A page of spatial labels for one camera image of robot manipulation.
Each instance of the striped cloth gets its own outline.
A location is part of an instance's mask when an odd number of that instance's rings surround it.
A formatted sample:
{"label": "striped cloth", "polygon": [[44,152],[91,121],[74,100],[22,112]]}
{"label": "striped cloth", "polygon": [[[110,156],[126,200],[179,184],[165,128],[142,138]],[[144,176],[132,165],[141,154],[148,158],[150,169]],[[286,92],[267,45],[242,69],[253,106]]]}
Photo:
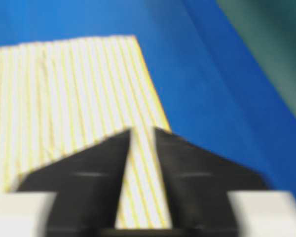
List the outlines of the striped cloth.
{"label": "striped cloth", "polygon": [[169,228],[152,126],[170,130],[135,37],[0,48],[0,194],[133,127],[117,228]]}

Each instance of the blue table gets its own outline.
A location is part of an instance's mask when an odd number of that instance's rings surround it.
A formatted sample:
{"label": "blue table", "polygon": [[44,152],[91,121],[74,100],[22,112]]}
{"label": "blue table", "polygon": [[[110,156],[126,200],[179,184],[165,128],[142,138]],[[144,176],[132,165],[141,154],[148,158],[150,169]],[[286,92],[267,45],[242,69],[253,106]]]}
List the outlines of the blue table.
{"label": "blue table", "polygon": [[296,119],[213,0],[0,0],[0,45],[133,34],[174,133],[296,197]]}

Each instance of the blue surface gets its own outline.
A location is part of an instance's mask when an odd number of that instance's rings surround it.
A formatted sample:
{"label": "blue surface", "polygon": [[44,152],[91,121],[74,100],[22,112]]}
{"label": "blue surface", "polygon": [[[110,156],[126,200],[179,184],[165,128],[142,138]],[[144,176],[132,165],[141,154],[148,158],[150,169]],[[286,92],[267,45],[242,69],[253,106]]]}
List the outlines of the blue surface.
{"label": "blue surface", "polygon": [[174,133],[296,197],[296,119],[213,0],[0,1],[0,45],[134,34]]}

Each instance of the black plastic part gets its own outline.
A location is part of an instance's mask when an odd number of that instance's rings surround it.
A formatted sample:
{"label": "black plastic part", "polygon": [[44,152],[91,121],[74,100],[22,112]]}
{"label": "black plastic part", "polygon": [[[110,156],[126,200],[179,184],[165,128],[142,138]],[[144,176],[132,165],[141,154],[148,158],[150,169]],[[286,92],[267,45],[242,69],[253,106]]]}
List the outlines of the black plastic part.
{"label": "black plastic part", "polygon": [[47,237],[89,237],[113,228],[130,131],[27,176],[19,192],[57,192],[47,219]]}
{"label": "black plastic part", "polygon": [[238,236],[227,191],[267,190],[262,177],[161,129],[155,138],[174,227],[200,236]]}
{"label": "black plastic part", "polygon": [[117,230],[101,229],[95,237],[195,237],[194,230],[183,229],[148,229],[148,230]]}

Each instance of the white fabric with yellow stripes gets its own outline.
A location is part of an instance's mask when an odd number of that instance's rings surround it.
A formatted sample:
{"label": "white fabric with yellow stripes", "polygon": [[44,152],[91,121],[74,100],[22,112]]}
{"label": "white fabric with yellow stripes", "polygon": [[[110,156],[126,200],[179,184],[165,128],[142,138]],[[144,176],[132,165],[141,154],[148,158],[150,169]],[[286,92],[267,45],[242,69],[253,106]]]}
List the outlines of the white fabric with yellow stripes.
{"label": "white fabric with yellow stripes", "polygon": [[169,228],[152,126],[170,129],[135,37],[0,48],[0,194],[134,127],[116,227]]}

